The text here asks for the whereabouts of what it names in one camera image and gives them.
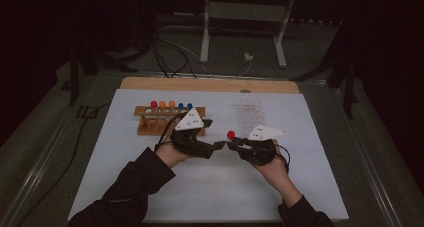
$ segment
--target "white sheet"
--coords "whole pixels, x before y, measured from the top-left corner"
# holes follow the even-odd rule
[[[197,91],[117,90],[81,182],[69,219],[101,198],[119,172],[143,150],[154,148],[158,136],[137,135],[136,106],[151,100],[174,100],[206,107],[213,123],[199,140],[225,140],[228,130],[239,131],[237,105],[260,99],[265,124],[287,131],[278,142],[291,154],[290,177],[315,209],[330,219],[348,214],[302,94],[253,94]],[[177,165],[176,177],[149,197],[146,222],[278,221],[281,197],[238,154],[224,147],[211,159],[189,159]]]

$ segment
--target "hand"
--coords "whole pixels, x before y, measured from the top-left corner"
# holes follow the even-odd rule
[[[171,139],[167,137],[164,144],[160,145],[155,151],[156,155],[169,167],[172,168],[178,163],[190,158],[189,155],[181,153],[172,145]]]
[[[273,140],[277,153],[280,153],[278,142]],[[280,156],[275,156],[274,159],[263,166],[252,164],[265,178],[265,180],[276,189],[288,208],[291,208],[301,198],[302,194],[290,180],[285,167],[285,161]]]

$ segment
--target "equipment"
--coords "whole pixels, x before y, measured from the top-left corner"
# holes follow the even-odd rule
[[[252,164],[266,165],[277,155],[283,158],[287,172],[289,171],[290,153],[281,145],[274,143],[272,138],[286,134],[286,131],[258,125],[250,133],[248,138],[237,138],[233,131],[229,131],[227,137],[228,148],[237,151],[242,160]],[[288,155],[288,162],[283,155],[277,152],[276,147],[282,148]]]
[[[174,147],[182,153],[194,157],[209,159],[215,150],[224,147],[225,141],[215,142],[213,145],[197,140],[196,136],[203,128],[208,128],[212,124],[212,120],[202,120],[195,108],[187,113],[175,115],[166,125],[162,136],[156,145],[155,150],[162,145],[163,138],[168,132],[169,127],[177,119],[181,119],[176,128],[171,133],[171,142]]]
[[[150,106],[136,106],[134,115],[140,116],[140,122],[137,129],[139,135],[161,135],[168,123],[168,121],[177,114],[187,113],[190,111],[189,105],[184,107],[180,103],[179,107],[169,106],[157,106],[154,105],[156,101],[152,101]],[[197,107],[196,113],[199,118],[204,117],[206,114],[205,107]],[[171,123],[168,129],[174,129],[176,122]],[[205,135],[205,129],[202,128],[199,131],[199,135]]]

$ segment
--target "black sleeve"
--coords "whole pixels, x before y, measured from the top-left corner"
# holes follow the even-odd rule
[[[174,172],[147,148],[125,166],[102,199],[73,216],[68,227],[139,226],[146,216],[148,195],[173,177]]]
[[[283,203],[278,206],[278,213],[283,222],[293,227],[332,227],[334,226],[328,216],[317,212],[304,196],[290,209]]]

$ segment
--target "metal rail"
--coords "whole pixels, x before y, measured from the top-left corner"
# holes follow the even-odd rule
[[[334,98],[334,102],[339,109],[338,113],[340,114],[341,119],[343,119],[345,125],[347,126],[353,140],[355,141],[355,147],[358,151],[359,160],[361,162],[362,168],[364,169],[365,175],[370,183],[371,189],[374,192],[375,198],[378,205],[380,206],[381,212],[384,219],[386,220],[387,226],[389,227],[401,227],[402,223],[396,213],[396,210],[393,207],[392,202],[387,194],[386,188],[384,187],[383,182],[381,181],[377,170],[372,163],[372,160],[369,156],[368,150],[365,144],[362,142],[359,137],[358,131],[352,123],[352,120],[349,120],[347,115],[344,112],[342,106],[343,97],[339,89],[331,89],[331,94]]]
[[[38,184],[42,180],[44,173],[49,167],[52,158],[54,157],[57,149],[60,147],[59,143],[66,131],[69,121],[76,115],[85,95],[94,82],[94,77],[87,77],[87,81],[85,82],[87,82],[87,86],[82,88],[83,92],[80,97],[75,101],[71,110],[66,112],[60,120],[49,142],[44,147],[37,161],[31,167],[24,182],[19,188],[18,193],[15,195],[11,204],[2,216],[0,220],[1,227],[13,227],[19,223],[23,212],[37,189]]]

